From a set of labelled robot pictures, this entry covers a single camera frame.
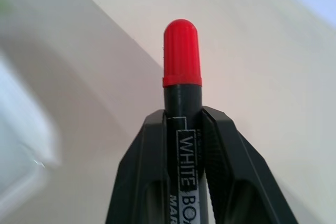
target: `red cap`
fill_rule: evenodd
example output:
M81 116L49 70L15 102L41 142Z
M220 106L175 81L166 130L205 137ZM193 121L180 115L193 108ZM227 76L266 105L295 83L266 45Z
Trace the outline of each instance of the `red cap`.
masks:
M171 22L164 31L163 86L202 85L196 27L185 19Z

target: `marker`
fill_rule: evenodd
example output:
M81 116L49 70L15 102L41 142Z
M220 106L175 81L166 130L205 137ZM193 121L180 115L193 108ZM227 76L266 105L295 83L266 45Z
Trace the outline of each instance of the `marker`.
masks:
M207 224L202 142L202 78L195 26L171 22L164 32L164 103L170 176L170 224Z

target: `red marker cap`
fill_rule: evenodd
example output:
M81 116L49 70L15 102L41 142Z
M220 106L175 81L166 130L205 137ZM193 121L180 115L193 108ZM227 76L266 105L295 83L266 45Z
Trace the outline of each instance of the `red marker cap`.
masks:
M171 22L164 31L163 86L202 85L196 27L185 19Z

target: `black marker barrel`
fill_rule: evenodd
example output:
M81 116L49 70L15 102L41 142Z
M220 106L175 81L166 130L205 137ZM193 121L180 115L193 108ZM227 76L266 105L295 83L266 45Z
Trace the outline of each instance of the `black marker barrel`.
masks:
M202 79L195 26L175 20L164 33L164 103L170 224L207 224L202 142Z

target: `white wall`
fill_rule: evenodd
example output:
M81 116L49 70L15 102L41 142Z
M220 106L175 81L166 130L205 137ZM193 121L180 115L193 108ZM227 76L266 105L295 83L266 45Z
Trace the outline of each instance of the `white wall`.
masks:
M89 0L12 1L0 45L58 123L65 163L4 223L103 222L117 161L163 106L162 34L180 17L198 28L204 103L265 157L301 223L336 219L334 31L295 1L94 0L116 23Z

